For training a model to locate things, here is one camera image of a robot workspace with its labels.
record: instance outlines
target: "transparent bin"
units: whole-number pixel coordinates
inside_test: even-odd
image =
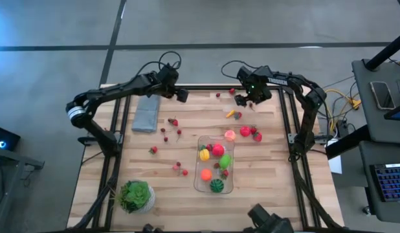
[[[231,163],[227,167],[228,177],[226,179],[221,178],[223,173],[220,168],[214,168],[214,164],[218,163],[220,157],[213,155],[210,152],[210,158],[207,161],[202,161],[199,157],[199,150],[197,150],[197,160],[195,164],[195,177],[194,177],[194,188],[199,192],[210,192],[213,194],[229,194],[233,191],[233,163],[234,163],[234,141],[226,138],[224,136],[201,136],[197,143],[197,148],[202,145],[206,146],[208,144],[215,145],[220,144],[224,147],[224,155],[229,155],[231,157]],[[210,181],[204,181],[201,178],[201,172],[203,169],[209,169],[212,171],[212,178]],[[224,184],[224,188],[221,192],[215,193],[210,189],[210,183],[213,179],[221,179]]]

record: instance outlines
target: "gray floor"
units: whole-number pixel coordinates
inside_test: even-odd
[[[119,4],[120,0],[0,0],[0,46],[108,45]],[[117,44],[386,42],[398,35],[396,0],[134,0],[126,4]],[[224,78],[220,67],[241,59],[300,73],[324,86],[351,76],[351,61],[371,58],[381,49],[177,50],[183,57],[179,82],[232,83],[235,80]],[[107,83],[129,80],[162,52],[115,51]],[[66,226],[83,152],[76,138],[85,132],[70,125],[65,104],[98,86],[106,54],[0,52],[0,126],[21,135],[18,151],[23,155],[46,161],[42,171],[33,173],[28,188],[21,185],[7,232]],[[399,59],[400,51],[393,58]],[[227,72],[236,69],[232,65]],[[347,93],[353,82],[333,88]],[[336,97],[329,94],[328,104]],[[337,109],[343,105],[339,102]],[[362,108],[347,118],[357,128],[365,124]],[[361,213],[366,205],[362,188],[337,186],[337,194],[347,227],[400,232],[398,224]]]

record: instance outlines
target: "butcher block tabletop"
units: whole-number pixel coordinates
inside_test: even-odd
[[[116,192],[127,181],[146,181],[155,191],[155,205],[147,214],[127,214],[118,203],[113,207],[111,230],[141,231],[146,223],[164,231],[242,231],[253,226],[247,212],[257,203],[268,213],[291,220],[295,230],[301,230],[296,190],[291,164],[288,162],[288,145],[285,136],[280,99],[277,91],[272,98],[253,109],[237,106],[228,91],[190,91],[186,103],[161,98],[157,131],[137,133],[131,125],[137,108],[138,96],[131,97],[124,149]],[[120,128],[125,98],[121,100],[117,129]],[[289,122],[295,132],[291,108],[287,99]],[[109,128],[115,102],[102,104],[94,120]],[[300,117],[303,110],[296,102]],[[226,118],[231,110],[242,112],[239,120]],[[176,127],[167,119],[176,118],[182,131],[179,140]],[[241,126],[256,126],[262,133],[261,142],[239,134]],[[166,129],[168,142],[164,142],[160,128]],[[237,137],[234,148],[234,189],[229,194],[199,192],[194,188],[197,140],[202,135],[223,135],[233,129]],[[318,121],[314,132],[319,129]],[[152,146],[158,148],[154,155]],[[88,146],[83,160],[98,153],[98,146]],[[327,213],[343,225],[340,206],[325,155],[310,151],[307,154],[315,195]],[[104,156],[101,154],[87,161],[80,169],[72,201],[68,227],[72,227],[88,211],[96,199]],[[172,166],[179,161],[188,175],[177,175]],[[101,226],[106,215],[108,197],[102,207]],[[309,225],[313,226],[309,202],[306,199]]]

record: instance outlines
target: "gray cloth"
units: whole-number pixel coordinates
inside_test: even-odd
[[[138,102],[133,126],[136,132],[151,133],[157,130],[157,117],[159,114],[160,96],[153,94],[151,97],[141,96]]]

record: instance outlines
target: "computer keyboard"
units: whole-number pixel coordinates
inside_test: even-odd
[[[400,164],[372,165],[371,169],[382,201],[400,201]]]

